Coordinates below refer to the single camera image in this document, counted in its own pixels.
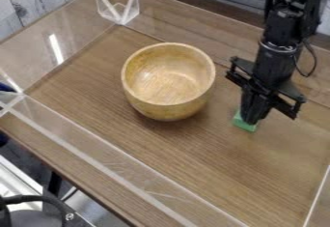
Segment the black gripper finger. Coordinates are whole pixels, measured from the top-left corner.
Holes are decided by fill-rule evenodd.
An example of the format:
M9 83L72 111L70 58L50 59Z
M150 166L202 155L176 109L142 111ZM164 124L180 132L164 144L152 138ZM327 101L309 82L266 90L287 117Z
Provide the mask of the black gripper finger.
M255 100L254 100L254 122L255 124L258 124L259 121L267 117L273 107L274 107L273 98L263 96L263 95L258 95L255 97Z
M255 94L250 88L242 89L241 95L241 117L243 121L249 124L257 123L257 114L254 113L254 103L255 103Z

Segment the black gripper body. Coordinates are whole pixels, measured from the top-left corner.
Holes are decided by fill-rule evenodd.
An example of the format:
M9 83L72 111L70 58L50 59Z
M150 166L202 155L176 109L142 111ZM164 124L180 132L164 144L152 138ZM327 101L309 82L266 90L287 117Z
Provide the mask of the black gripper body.
M255 61L231 58L231 67L226 77L241 87L250 88L255 94L274 99L274 107L290 119L295 119L307 101L291 81L297 70L297 62L302 53L302 45L278 46L259 42Z

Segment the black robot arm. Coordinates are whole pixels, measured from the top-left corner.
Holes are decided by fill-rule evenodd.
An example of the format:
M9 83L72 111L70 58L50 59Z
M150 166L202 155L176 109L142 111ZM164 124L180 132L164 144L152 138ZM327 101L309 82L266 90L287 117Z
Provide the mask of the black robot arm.
M266 0L257 58L231 59L227 78L242 89L239 117L254 126L273 110L294 119L306 102L293 83L299 57L321 22L321 0Z

